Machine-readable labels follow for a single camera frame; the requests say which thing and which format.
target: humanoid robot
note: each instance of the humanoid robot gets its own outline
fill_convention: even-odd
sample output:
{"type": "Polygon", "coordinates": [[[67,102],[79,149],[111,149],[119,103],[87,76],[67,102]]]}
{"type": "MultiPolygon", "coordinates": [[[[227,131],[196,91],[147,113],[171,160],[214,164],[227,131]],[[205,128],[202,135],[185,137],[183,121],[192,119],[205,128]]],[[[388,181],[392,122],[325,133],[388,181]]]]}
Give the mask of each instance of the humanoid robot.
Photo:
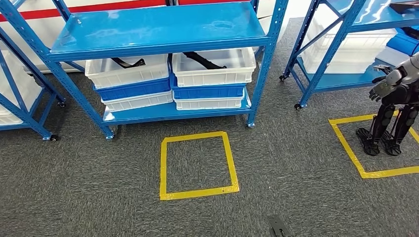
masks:
{"type": "Polygon", "coordinates": [[[386,76],[373,80],[373,83],[378,84],[370,91],[370,99],[381,100],[382,105],[377,116],[374,116],[370,130],[358,128],[356,135],[366,154],[378,155],[378,144],[382,141],[387,154],[398,156],[401,154],[400,144],[419,111],[419,52],[394,70],[385,65],[378,65],[376,69],[383,71],[386,76]],[[399,109],[396,121],[388,132],[387,126],[393,117],[395,105],[404,107],[399,109]]]}

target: robot leg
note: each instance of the robot leg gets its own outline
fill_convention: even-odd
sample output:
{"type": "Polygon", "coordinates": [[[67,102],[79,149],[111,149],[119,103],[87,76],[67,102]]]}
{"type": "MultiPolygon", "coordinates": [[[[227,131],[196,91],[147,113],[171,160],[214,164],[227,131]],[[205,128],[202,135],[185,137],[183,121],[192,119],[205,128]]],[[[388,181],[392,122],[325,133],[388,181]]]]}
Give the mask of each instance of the robot leg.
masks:
{"type": "Polygon", "coordinates": [[[381,105],[377,116],[374,117],[370,130],[358,128],[356,131],[356,135],[367,155],[376,156],[379,154],[378,143],[387,129],[387,126],[390,124],[395,109],[396,107],[394,105],[381,105]]]}
{"type": "Polygon", "coordinates": [[[418,105],[405,105],[399,112],[391,132],[386,131],[382,137],[382,142],[384,143],[385,152],[387,154],[391,156],[398,156],[401,154],[400,144],[412,124],[415,122],[418,111],[418,105]]]}

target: blue plastic crate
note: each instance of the blue plastic crate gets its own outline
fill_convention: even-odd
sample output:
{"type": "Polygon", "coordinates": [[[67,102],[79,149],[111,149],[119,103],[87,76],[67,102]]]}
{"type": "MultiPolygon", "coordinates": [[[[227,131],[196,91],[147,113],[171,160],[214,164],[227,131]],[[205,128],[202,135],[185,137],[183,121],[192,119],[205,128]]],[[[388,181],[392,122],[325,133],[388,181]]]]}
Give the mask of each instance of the blue plastic crate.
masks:
{"type": "Polygon", "coordinates": [[[170,91],[170,83],[169,78],[163,78],[101,89],[96,89],[93,85],[93,90],[99,93],[102,100],[116,100],[170,91]]]}
{"type": "MultiPolygon", "coordinates": [[[[419,30],[419,26],[412,26],[413,29],[419,30]]],[[[394,48],[397,51],[411,55],[413,49],[419,43],[419,40],[407,36],[403,30],[396,28],[397,34],[388,43],[387,46],[394,48]]],[[[419,51],[419,46],[415,49],[414,53],[419,51]]]]}
{"type": "Polygon", "coordinates": [[[176,100],[199,98],[242,97],[246,84],[224,84],[178,87],[177,78],[170,74],[170,86],[176,100]]]}

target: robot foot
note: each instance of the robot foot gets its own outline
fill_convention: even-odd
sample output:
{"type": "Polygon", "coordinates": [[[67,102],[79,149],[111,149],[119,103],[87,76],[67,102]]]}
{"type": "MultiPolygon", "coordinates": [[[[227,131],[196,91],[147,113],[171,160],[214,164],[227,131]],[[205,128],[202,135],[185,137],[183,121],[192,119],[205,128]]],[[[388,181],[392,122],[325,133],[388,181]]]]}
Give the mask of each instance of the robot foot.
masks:
{"type": "Polygon", "coordinates": [[[401,154],[400,145],[395,144],[390,133],[386,130],[381,138],[385,152],[390,156],[398,156],[401,154]]]}
{"type": "Polygon", "coordinates": [[[359,141],[364,148],[364,152],[367,155],[376,156],[379,154],[378,145],[374,144],[371,139],[368,139],[370,136],[370,132],[368,130],[362,127],[358,128],[358,130],[356,130],[356,135],[358,136],[359,141]]]}

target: stacked crate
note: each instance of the stacked crate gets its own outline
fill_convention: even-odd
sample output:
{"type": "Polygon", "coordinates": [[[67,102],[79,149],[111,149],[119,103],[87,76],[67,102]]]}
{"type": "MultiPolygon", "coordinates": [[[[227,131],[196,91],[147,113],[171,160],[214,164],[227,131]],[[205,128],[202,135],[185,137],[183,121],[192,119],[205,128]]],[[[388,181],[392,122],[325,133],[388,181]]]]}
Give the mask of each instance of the stacked crate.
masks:
{"type": "Polygon", "coordinates": [[[222,69],[208,70],[183,53],[173,54],[170,78],[177,110],[240,108],[256,68],[251,47],[197,52],[222,69]]]}
{"type": "MultiPolygon", "coordinates": [[[[319,5],[308,28],[303,45],[310,42],[337,19],[333,11],[324,4],[319,5]]],[[[316,73],[334,40],[341,23],[337,24],[311,46],[301,57],[307,73],[316,73]]],[[[394,29],[350,33],[340,44],[325,73],[361,74],[371,65],[378,54],[385,49],[387,42],[394,37],[394,29]]]]}
{"type": "Polygon", "coordinates": [[[94,83],[102,103],[111,112],[173,102],[169,84],[168,55],[121,58],[133,65],[143,59],[145,65],[122,68],[112,59],[86,61],[85,75],[94,83]]]}
{"type": "MultiPolygon", "coordinates": [[[[25,103],[26,109],[31,110],[34,102],[39,97],[42,87],[40,87],[33,77],[28,75],[24,68],[23,64],[14,56],[14,54],[9,51],[1,51],[3,54],[4,60],[6,61],[9,71],[13,77],[13,80],[19,90],[20,96],[22,97],[23,102],[25,103]]],[[[4,71],[0,68],[0,94],[6,97],[10,102],[15,106],[19,107],[16,96],[13,93],[10,84],[4,74],[4,71]]],[[[13,125],[21,124],[23,121],[17,116],[12,114],[5,107],[0,105],[0,126],[3,125],[13,125]]]]}
{"type": "MultiPolygon", "coordinates": [[[[419,26],[412,26],[414,30],[419,30],[419,26]]],[[[402,29],[396,29],[397,34],[388,43],[385,50],[383,50],[377,58],[391,64],[393,66],[399,65],[409,59],[409,57],[419,52],[419,40],[410,37],[402,29]]]]}

